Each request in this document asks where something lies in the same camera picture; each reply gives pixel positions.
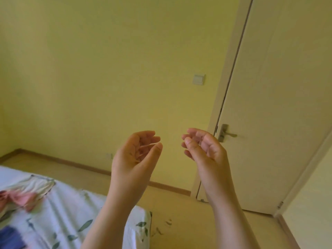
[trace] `bed sheet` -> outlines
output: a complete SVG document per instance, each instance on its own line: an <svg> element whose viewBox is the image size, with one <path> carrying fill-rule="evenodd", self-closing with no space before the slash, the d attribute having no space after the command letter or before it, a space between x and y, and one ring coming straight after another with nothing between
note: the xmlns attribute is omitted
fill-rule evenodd
<svg viewBox="0 0 332 249"><path fill-rule="evenodd" d="M31 173L0 166L0 190ZM31 213L18 209L0 223L15 227L30 248L79 249L106 197L56 184ZM147 249L150 244L151 214L135 206L125 226L123 249Z"/></svg>

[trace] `white bedding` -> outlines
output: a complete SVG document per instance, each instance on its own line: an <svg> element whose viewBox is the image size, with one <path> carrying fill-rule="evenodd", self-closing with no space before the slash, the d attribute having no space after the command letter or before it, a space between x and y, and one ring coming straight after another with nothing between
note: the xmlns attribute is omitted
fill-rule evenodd
<svg viewBox="0 0 332 249"><path fill-rule="evenodd" d="M0 166L0 190L27 174L31 173ZM6 225L16 228L29 248L79 249L106 197L55 182L31 213L16 210L0 223L0 229ZM127 220L122 248L149 248L150 225L150 213L135 206Z"/></svg>

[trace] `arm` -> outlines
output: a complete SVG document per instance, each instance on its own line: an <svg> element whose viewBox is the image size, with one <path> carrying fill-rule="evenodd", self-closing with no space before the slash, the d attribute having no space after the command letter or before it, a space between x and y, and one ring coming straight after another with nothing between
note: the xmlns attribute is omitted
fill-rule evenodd
<svg viewBox="0 0 332 249"><path fill-rule="evenodd" d="M154 135L154 131L134 133L118 150L105 205L81 249L122 248L128 216L142 197L163 148L160 137Z"/></svg>
<svg viewBox="0 0 332 249"><path fill-rule="evenodd" d="M193 159L214 212L218 248L259 249L237 200L226 150L210 133L196 128L182 135L185 154Z"/></svg>

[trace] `metal door handle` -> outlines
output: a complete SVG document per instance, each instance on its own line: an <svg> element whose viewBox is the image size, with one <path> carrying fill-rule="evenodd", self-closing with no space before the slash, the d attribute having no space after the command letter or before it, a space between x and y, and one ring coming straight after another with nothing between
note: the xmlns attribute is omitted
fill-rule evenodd
<svg viewBox="0 0 332 249"><path fill-rule="evenodd" d="M227 128L228 128L228 125L227 124L222 124L222 129L220 131L220 135L219 135L219 138L218 138L218 141L219 142L224 142L224 138L225 138L225 135L229 135L231 137L237 137L237 134L231 134L231 133L227 133Z"/></svg>

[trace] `white door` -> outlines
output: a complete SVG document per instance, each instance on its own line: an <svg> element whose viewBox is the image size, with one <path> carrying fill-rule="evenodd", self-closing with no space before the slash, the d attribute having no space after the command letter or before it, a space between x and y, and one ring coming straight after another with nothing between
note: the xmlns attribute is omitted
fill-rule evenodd
<svg viewBox="0 0 332 249"><path fill-rule="evenodd" d="M245 210L273 214L332 127L331 10L253 1L216 133L238 134L222 145Z"/></svg>

